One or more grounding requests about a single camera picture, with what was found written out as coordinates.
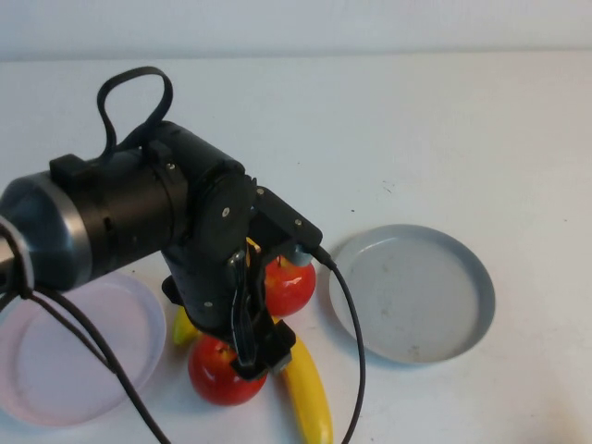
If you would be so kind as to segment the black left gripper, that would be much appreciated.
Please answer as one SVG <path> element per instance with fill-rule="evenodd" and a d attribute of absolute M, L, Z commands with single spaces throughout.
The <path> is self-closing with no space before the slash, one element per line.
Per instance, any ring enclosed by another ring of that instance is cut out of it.
<path fill-rule="evenodd" d="M 237 374 L 254 381 L 281 373 L 291 362 L 296 336 L 285 322 L 276 322 L 265 303 L 265 273 L 257 251 L 245 249 L 228 261 L 235 278 L 230 305 L 231 347 Z"/>

